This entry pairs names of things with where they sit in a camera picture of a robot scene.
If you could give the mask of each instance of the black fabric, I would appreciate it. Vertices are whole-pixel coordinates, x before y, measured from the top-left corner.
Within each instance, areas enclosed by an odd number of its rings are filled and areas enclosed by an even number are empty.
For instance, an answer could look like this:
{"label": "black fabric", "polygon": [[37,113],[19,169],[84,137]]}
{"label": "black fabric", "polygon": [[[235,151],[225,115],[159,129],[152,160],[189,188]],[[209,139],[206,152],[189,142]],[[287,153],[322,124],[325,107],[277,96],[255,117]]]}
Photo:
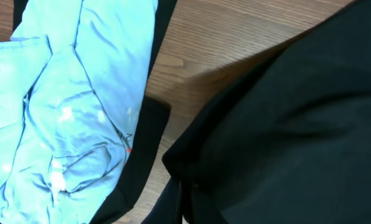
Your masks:
{"label": "black fabric", "polygon": [[[215,97],[163,162],[190,223],[371,223],[371,0]],[[146,223],[175,223],[173,197]]]}
{"label": "black fabric", "polygon": [[132,153],[118,185],[106,198],[92,223],[112,223],[132,209],[148,179],[169,113],[170,110],[162,104],[144,98]]}
{"label": "black fabric", "polygon": [[12,30],[17,29],[22,21],[22,13],[25,10],[28,0],[14,0],[14,11],[12,12]]}
{"label": "black fabric", "polygon": [[151,212],[150,216],[143,221],[143,223],[156,223],[156,220],[163,223],[181,223],[182,216],[178,213],[181,208],[180,205],[177,204],[177,202],[181,201],[181,193],[180,182],[171,178],[166,184],[161,196],[158,198],[154,210]]}
{"label": "black fabric", "polygon": [[151,61],[149,63],[148,74],[151,74],[156,57],[161,48],[166,29],[171,20],[177,0],[158,0],[158,9],[155,14],[154,42],[151,51]]}

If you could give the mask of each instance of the wooden floor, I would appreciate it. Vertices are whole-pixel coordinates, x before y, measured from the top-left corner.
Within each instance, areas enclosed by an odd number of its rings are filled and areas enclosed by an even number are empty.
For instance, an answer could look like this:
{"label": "wooden floor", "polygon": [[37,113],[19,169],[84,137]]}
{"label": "wooden floor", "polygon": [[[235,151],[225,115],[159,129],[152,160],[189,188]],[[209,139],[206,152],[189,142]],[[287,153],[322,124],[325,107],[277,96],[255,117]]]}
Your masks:
{"label": "wooden floor", "polygon": [[[172,105],[154,168],[135,208],[117,223],[140,223],[169,174],[161,157],[201,107],[250,69],[253,55],[300,34],[352,0],[178,0],[146,94]],[[0,0],[0,40],[11,34],[12,2]]]}

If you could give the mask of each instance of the white stain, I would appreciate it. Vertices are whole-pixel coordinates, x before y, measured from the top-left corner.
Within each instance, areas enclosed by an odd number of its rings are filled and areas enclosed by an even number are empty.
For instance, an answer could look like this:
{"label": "white stain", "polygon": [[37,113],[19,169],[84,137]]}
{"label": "white stain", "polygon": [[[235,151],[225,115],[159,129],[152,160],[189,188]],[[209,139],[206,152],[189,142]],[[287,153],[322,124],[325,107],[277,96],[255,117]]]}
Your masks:
{"label": "white stain", "polygon": [[65,183],[65,179],[62,174],[62,164],[56,160],[52,159],[51,161],[52,172],[50,173],[50,182],[53,191],[65,190],[67,188],[67,184]]}
{"label": "white stain", "polygon": [[129,122],[131,122],[131,108],[128,109],[127,114],[128,114],[128,116],[129,116]]}
{"label": "white stain", "polygon": [[104,112],[102,110],[98,111],[97,116],[98,116],[98,121],[99,122],[101,122],[101,123],[105,122],[105,115],[104,115]]}
{"label": "white stain", "polygon": [[11,172],[11,165],[10,164],[3,164],[2,169],[4,172]]}
{"label": "white stain", "polygon": [[56,160],[56,159],[52,159],[51,161],[51,166],[54,168],[54,169],[62,169],[62,164]]}
{"label": "white stain", "polygon": [[72,107],[66,106],[62,108],[62,116],[59,117],[58,122],[61,123],[62,121],[73,121],[73,114],[72,114]]}
{"label": "white stain", "polygon": [[67,184],[61,172],[53,170],[50,174],[50,182],[52,188],[55,190],[65,190],[67,188]]}

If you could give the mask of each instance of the light blue fabric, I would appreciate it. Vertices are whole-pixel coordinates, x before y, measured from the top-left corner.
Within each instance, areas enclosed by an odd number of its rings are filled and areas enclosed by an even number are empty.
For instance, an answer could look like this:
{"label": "light blue fabric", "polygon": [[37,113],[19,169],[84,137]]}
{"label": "light blue fabric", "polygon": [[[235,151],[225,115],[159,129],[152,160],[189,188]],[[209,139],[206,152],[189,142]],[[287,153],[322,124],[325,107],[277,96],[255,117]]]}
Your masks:
{"label": "light blue fabric", "polygon": [[0,43],[0,222],[89,223],[112,192],[133,144],[156,7],[29,1]]}

